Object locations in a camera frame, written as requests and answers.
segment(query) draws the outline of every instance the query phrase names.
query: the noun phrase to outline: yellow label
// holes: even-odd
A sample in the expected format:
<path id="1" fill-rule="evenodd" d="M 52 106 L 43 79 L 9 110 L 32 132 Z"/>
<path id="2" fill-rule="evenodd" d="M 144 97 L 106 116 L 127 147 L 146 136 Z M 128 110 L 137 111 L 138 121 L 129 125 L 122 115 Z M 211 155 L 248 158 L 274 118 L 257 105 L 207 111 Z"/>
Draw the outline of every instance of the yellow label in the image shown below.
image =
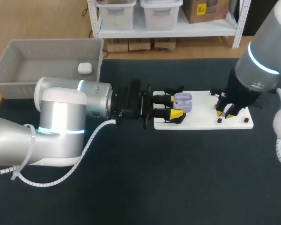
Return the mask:
<path id="1" fill-rule="evenodd" d="M 198 4 L 197 15 L 204 15 L 206 13 L 206 3 Z"/>

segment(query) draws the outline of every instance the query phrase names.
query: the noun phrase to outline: gray plastic basket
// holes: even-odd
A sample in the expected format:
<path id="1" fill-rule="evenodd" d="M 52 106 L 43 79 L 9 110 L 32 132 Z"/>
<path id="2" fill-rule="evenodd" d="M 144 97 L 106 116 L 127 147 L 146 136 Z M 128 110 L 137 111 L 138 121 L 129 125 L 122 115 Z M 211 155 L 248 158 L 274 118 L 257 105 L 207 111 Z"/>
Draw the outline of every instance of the gray plastic basket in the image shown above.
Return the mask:
<path id="1" fill-rule="evenodd" d="M 0 92 L 6 99 L 33 98 L 37 81 L 44 77 L 99 81 L 103 39 L 12 40 L 0 58 Z M 89 75 L 78 73 L 90 62 Z"/>

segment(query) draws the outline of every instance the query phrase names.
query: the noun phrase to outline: white spiral cable wrap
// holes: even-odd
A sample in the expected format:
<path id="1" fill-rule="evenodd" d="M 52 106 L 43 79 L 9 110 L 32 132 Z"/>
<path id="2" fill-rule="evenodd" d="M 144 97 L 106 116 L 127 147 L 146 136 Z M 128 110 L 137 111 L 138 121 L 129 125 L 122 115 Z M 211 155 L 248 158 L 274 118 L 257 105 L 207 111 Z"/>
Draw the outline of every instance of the white spiral cable wrap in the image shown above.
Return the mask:
<path id="1" fill-rule="evenodd" d="M 6 168 L 6 169 L 3 169 L 3 170 L 0 170 L 0 174 L 12 172 L 12 171 L 16 170 L 19 167 L 20 167 L 19 165 L 14 165 L 14 166 L 12 166 L 10 168 Z"/>
<path id="2" fill-rule="evenodd" d="M 66 178 L 68 178 L 68 177 L 74 172 L 74 170 L 77 168 L 77 166 L 79 165 L 79 163 L 82 161 L 83 156 L 85 155 L 86 151 L 88 150 L 90 144 L 92 143 L 94 137 L 95 137 L 96 134 L 99 132 L 99 130 L 100 130 L 102 127 L 104 127 L 105 125 L 108 125 L 108 124 L 116 124 L 116 121 L 115 121 L 115 120 L 107 120 L 107 121 L 101 123 L 101 124 L 94 130 L 94 132 L 92 133 L 91 137 L 89 138 L 89 140 L 88 140 L 88 142 L 87 142 L 85 148 L 84 148 L 83 151 L 82 151 L 82 154 L 81 154 L 81 157 L 80 157 L 79 162 L 76 163 L 75 165 L 73 165 L 73 167 L 70 169 L 70 171 L 67 172 L 66 175 L 64 175 L 64 176 L 61 177 L 60 179 L 58 179 L 58 180 L 56 180 L 56 181 L 53 181 L 53 182 L 50 182 L 50 183 L 35 183 L 35 182 L 32 182 L 32 181 L 26 179 L 25 177 L 23 177 L 21 173 L 19 173 L 19 178 L 20 178 L 24 183 L 29 184 L 29 185 L 31 185 L 31 186 L 39 187 L 39 188 L 51 187 L 51 186 L 54 186 L 54 185 L 57 185 L 57 184 L 63 182 Z M 12 171 L 16 170 L 16 169 L 19 168 L 19 167 L 20 167 L 19 165 L 15 165 L 15 166 L 13 166 L 13 167 L 0 170 L 0 174 L 12 172 Z"/>
<path id="3" fill-rule="evenodd" d="M 281 88 L 278 88 L 276 90 L 276 92 L 278 93 L 279 97 L 280 97 L 280 101 L 281 101 Z M 277 158 L 279 160 L 279 162 L 281 163 L 281 139 L 277 137 L 277 142 L 276 142 L 276 154 L 277 154 Z"/>

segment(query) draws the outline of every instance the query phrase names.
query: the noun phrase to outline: white board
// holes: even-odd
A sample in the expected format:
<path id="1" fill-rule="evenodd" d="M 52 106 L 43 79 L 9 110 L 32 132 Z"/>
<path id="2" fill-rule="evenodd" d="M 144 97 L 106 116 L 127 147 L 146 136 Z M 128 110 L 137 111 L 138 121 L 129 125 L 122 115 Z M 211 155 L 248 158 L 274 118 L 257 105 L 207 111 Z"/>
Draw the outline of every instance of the white board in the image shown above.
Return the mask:
<path id="1" fill-rule="evenodd" d="M 157 130 L 223 130 L 223 129 L 252 129 L 254 124 L 248 108 L 242 109 L 238 116 L 225 119 L 221 116 L 221 123 L 218 123 L 218 117 L 214 105 L 218 98 L 205 91 L 184 91 L 192 95 L 192 110 L 186 114 L 181 124 L 165 122 L 164 119 L 154 118 L 154 128 Z M 164 95 L 163 91 L 154 91 L 153 95 Z M 154 108 L 163 109 L 164 105 L 154 104 Z"/>

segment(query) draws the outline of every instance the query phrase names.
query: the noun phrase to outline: dark table surface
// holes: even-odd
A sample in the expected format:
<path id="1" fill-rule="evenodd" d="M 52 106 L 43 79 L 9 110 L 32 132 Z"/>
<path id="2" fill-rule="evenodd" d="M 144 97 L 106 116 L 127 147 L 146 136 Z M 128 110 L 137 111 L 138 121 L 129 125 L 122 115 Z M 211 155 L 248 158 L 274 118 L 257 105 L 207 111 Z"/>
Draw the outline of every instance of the dark table surface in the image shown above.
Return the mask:
<path id="1" fill-rule="evenodd" d="M 104 60 L 101 81 L 113 88 L 140 78 L 153 90 L 224 88 L 236 59 Z M 281 225 L 281 164 L 272 122 L 278 96 L 251 107 L 251 130 L 147 130 L 141 120 L 109 125 L 73 175 L 50 188 L 0 176 L 0 225 Z M 2 100 L 0 117 L 38 126 L 32 100 Z M 87 119 L 85 141 L 102 121 Z M 67 168 L 27 166 L 50 182 Z"/>

